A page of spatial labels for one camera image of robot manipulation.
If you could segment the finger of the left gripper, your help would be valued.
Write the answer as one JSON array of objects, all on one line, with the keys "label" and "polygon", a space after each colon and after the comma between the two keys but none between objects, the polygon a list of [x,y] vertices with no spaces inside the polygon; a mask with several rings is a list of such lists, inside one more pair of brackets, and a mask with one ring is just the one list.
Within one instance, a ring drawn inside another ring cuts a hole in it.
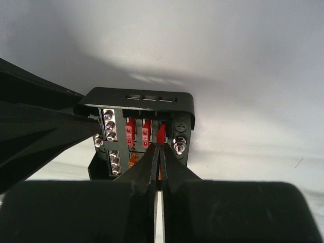
[{"label": "finger of the left gripper", "polygon": [[83,96],[1,59],[1,193],[100,132],[75,115]]}]

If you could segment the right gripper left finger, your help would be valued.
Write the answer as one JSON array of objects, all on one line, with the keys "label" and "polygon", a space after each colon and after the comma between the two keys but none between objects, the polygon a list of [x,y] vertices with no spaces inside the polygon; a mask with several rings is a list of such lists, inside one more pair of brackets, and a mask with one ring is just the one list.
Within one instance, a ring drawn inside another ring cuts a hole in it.
[{"label": "right gripper left finger", "polygon": [[1,242],[154,242],[160,146],[114,181],[25,181],[1,206]]}]

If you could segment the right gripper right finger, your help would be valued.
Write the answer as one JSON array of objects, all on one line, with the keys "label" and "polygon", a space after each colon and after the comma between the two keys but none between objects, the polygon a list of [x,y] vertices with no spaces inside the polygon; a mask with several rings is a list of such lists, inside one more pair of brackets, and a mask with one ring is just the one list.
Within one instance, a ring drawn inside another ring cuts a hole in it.
[{"label": "right gripper right finger", "polygon": [[294,185],[203,180],[170,146],[159,154],[165,242],[322,242]]}]

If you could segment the red blade fuse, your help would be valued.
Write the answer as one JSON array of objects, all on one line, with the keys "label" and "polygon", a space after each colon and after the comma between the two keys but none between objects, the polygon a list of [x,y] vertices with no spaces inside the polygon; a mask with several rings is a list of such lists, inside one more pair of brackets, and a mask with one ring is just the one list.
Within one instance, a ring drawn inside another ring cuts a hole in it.
[{"label": "red blade fuse", "polygon": [[144,121],[141,129],[141,135],[142,135],[142,147],[147,149],[149,147],[150,138],[151,138],[151,120],[146,119]]},{"label": "red blade fuse", "polygon": [[167,129],[166,129],[166,122],[162,121],[159,123],[158,131],[156,134],[156,142],[158,144],[165,144],[167,140]]},{"label": "red blade fuse", "polygon": [[125,125],[126,131],[126,143],[128,146],[134,146],[135,140],[135,121],[133,118],[129,118],[129,121]]}]

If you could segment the black fuse box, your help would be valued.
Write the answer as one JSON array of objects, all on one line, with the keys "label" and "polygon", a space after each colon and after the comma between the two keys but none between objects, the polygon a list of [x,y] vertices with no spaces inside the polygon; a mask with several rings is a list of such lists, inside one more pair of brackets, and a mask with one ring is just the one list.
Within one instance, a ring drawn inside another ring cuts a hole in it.
[{"label": "black fuse box", "polygon": [[98,122],[90,180],[113,180],[138,162],[151,144],[168,144],[188,163],[195,126],[194,98],[186,92],[93,88],[73,108]]}]

